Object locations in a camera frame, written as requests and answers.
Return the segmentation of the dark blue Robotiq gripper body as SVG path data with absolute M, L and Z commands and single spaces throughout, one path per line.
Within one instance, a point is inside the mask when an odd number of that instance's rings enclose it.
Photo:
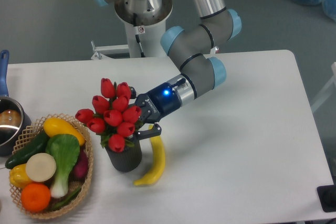
M 141 109 L 142 123 L 156 123 L 182 105 L 172 85 L 163 83 L 147 93 L 139 94 L 134 103 Z

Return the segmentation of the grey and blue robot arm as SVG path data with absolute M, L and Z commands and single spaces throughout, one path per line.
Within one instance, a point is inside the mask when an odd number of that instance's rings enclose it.
M 147 131 L 127 135 L 129 140 L 158 136 L 160 119 L 213 90 L 226 79 L 223 63 L 205 55 L 241 30 L 238 14 L 223 0 L 194 0 L 201 23 L 191 31 L 179 26 L 166 29 L 172 0 L 96 0 L 101 6 L 114 4 L 128 31 L 129 53 L 133 57 L 168 56 L 179 74 L 148 91 L 132 94 L 141 111 L 138 125 L 152 123 Z

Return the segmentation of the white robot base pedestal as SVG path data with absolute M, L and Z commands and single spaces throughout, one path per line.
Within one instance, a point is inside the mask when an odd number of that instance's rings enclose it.
M 172 0 L 118 0 L 114 9 L 124 23 L 128 43 L 100 47 L 92 43 L 92 59 L 122 53 L 128 53 L 131 58 L 166 56 L 160 40 L 173 9 Z

